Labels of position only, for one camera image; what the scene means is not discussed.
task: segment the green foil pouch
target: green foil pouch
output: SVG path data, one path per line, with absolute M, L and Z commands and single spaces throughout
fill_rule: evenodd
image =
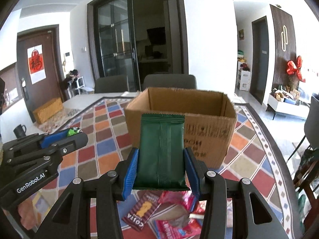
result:
M 137 190 L 189 190 L 185 183 L 183 115 L 143 114 Z

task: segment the wood slat wall panel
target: wood slat wall panel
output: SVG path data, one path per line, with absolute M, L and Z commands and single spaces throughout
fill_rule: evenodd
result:
M 296 36 L 293 25 L 292 16 L 289 13 L 279 9 L 276 6 L 270 5 L 272 10 L 272 18 L 275 28 L 275 71 L 272 81 L 272 89 L 277 88 L 278 85 L 288 85 L 288 74 L 286 72 L 287 62 L 290 60 L 296 61 Z M 286 51 L 281 48 L 281 32 L 283 25 L 287 27 L 288 45 Z

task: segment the gray chair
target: gray chair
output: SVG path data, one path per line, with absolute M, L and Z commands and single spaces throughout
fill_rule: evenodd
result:
M 129 82 L 126 75 L 101 77 L 95 81 L 94 93 L 126 91 L 129 91 Z
M 295 154 L 305 138 L 307 138 L 310 144 L 308 148 L 312 148 L 313 150 L 319 148 L 319 100 L 314 96 L 311 97 L 310 110 L 305 122 L 304 132 L 305 136 L 296 147 L 294 152 L 291 154 L 291 156 L 289 156 L 288 160 Z
M 144 89 L 148 87 L 196 89 L 196 78 L 190 74 L 167 73 L 149 74 L 144 79 Z

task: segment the brown striped snack packet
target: brown striped snack packet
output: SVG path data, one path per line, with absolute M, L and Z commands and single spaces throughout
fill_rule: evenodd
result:
M 130 227 L 141 231 L 155 210 L 159 207 L 159 197 L 147 191 L 122 220 Z

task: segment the brown front door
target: brown front door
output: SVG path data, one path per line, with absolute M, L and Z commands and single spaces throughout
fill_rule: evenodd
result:
M 19 36 L 17 69 L 23 97 L 30 117 L 33 111 L 53 98 L 61 98 L 53 44 L 53 31 Z

